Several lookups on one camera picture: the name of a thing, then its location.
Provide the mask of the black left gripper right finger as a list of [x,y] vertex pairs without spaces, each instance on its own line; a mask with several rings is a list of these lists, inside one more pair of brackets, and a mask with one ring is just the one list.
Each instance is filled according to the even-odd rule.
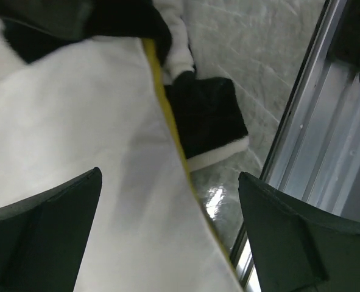
[[249,173],[240,173],[238,191],[262,291],[360,291],[359,222]]

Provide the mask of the white pillow with yellow edge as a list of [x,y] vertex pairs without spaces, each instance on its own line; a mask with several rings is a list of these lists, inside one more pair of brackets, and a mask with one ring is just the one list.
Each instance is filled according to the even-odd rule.
[[241,290],[194,194],[150,40],[86,40],[0,79],[0,207],[95,167],[73,291]]

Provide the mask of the black white checkered pillowcase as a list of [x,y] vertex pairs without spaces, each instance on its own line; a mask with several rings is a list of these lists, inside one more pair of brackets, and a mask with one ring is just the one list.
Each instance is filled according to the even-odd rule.
[[245,150],[249,133],[233,82],[199,80],[182,1],[0,1],[0,79],[61,48],[93,37],[155,42],[189,168]]

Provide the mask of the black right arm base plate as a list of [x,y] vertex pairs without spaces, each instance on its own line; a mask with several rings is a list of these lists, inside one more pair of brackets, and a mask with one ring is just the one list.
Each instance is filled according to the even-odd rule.
[[360,0],[347,1],[328,49],[328,58],[355,68],[360,82]]

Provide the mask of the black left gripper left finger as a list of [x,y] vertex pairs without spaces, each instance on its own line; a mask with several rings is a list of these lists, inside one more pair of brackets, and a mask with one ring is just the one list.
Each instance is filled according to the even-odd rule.
[[95,167],[0,207],[0,291],[73,291],[101,189]]

